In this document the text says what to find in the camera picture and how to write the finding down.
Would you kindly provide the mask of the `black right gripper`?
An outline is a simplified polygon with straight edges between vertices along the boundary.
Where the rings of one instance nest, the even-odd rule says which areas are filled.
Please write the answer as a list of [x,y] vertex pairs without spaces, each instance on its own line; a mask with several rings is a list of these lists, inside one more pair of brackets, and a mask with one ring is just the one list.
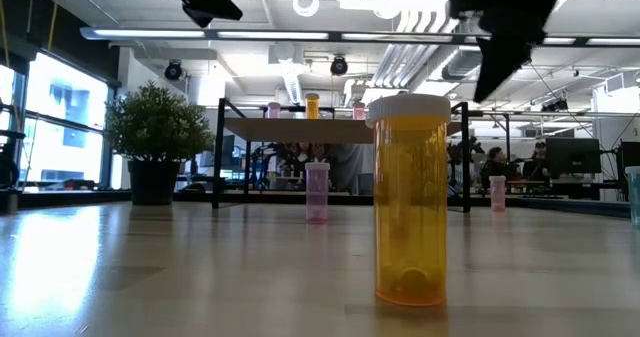
[[[540,45],[557,0],[449,0],[449,14],[458,20],[479,19],[479,27],[494,37]],[[489,98],[508,78],[531,61],[530,45],[480,44],[482,62],[473,101]]]

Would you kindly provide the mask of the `teal medicine bottle white cap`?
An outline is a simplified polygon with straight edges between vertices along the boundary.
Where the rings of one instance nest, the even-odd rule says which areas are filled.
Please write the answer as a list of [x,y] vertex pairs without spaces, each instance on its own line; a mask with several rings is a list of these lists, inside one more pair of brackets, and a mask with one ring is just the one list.
[[640,166],[625,168],[628,181],[628,199],[632,224],[640,228]]

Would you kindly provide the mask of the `long LED light bar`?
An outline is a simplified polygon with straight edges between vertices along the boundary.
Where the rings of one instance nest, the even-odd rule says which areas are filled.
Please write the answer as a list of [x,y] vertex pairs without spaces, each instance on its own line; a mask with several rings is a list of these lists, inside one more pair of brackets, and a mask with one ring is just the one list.
[[[281,30],[216,30],[216,29],[123,29],[83,27],[87,40],[187,40],[187,41],[300,41],[328,43],[474,45],[484,34],[469,33],[405,33]],[[640,48],[640,36],[549,35],[544,47],[558,48]]]

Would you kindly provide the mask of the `person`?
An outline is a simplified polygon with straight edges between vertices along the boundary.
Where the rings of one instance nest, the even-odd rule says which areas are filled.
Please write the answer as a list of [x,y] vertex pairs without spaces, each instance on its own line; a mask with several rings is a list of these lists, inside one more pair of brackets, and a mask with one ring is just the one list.
[[534,152],[531,157],[531,170],[529,179],[535,181],[544,181],[549,176],[546,161],[546,143],[539,141],[535,144]]
[[504,176],[507,180],[520,180],[519,162],[509,162],[501,147],[493,147],[488,151],[487,160],[481,170],[482,187],[490,188],[491,176]]

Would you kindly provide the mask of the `black computer monitor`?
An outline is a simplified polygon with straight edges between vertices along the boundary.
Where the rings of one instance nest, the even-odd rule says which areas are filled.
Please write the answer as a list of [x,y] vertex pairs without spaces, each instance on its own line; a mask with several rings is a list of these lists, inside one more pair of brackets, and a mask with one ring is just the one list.
[[545,140],[546,160],[552,177],[602,172],[600,144],[593,138],[553,137]]
[[630,166],[640,166],[640,142],[621,141],[617,148],[618,177],[625,177],[625,169]]

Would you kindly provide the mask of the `green artificial potted plant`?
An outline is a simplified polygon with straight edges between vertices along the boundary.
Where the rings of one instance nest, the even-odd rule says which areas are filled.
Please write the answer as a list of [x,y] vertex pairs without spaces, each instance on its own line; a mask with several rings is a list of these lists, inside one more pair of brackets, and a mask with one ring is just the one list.
[[214,144],[206,108],[151,80],[105,108],[104,137],[127,159],[132,203],[171,204],[181,164]]

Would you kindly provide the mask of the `dark office desk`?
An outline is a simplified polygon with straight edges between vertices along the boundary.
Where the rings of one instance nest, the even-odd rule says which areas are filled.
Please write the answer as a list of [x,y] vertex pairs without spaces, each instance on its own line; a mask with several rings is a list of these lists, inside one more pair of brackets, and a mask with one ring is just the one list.
[[508,181],[510,194],[527,198],[600,200],[603,191],[625,191],[621,180],[594,182],[587,180],[550,180],[549,182],[517,180]]

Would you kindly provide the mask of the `large bright window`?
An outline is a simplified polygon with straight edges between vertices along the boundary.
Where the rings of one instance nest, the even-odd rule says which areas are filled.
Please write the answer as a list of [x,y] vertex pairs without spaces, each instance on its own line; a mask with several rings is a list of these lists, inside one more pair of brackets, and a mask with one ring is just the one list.
[[106,180],[103,126],[113,89],[49,55],[0,64],[0,186],[83,189]]

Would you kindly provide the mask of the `grey hanging cloth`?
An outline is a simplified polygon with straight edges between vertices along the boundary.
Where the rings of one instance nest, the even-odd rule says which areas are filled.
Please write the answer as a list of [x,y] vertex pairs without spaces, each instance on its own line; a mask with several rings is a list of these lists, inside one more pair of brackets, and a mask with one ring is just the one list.
[[374,190],[372,144],[327,144],[330,181],[338,192],[371,196]]

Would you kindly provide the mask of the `silver ventilation duct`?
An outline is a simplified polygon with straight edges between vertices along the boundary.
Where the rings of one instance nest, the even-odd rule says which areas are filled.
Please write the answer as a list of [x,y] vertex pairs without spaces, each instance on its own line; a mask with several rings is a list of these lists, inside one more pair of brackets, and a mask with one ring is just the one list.
[[463,80],[478,70],[482,63],[482,53],[478,46],[460,46],[442,68],[445,80]]

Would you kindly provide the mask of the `wooden shelf black metal frame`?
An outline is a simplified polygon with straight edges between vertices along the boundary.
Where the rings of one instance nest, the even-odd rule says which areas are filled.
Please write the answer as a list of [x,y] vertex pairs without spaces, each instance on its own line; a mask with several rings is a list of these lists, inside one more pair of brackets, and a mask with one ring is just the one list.
[[[225,117],[226,107],[235,112],[239,118]],[[469,107],[467,102],[460,102],[451,108],[452,115],[460,115],[460,123],[452,123],[453,133],[462,132],[463,146],[463,192],[462,197],[449,198],[450,207],[461,207],[463,213],[471,211],[470,192],[470,152],[469,152]],[[240,194],[223,193],[223,182],[220,177],[222,169],[222,140],[224,129],[236,134],[246,142],[246,162],[244,185]],[[214,157],[214,182],[211,195],[212,208],[219,208],[220,203],[238,204],[302,204],[302,195],[295,194],[267,194],[260,197],[249,192],[251,143],[252,142],[311,142],[330,144],[365,144],[373,143],[373,134],[363,120],[346,119],[264,119],[248,118],[230,100],[222,98],[218,104],[216,142]],[[339,206],[371,206],[373,197],[370,196],[329,196],[330,205]]]

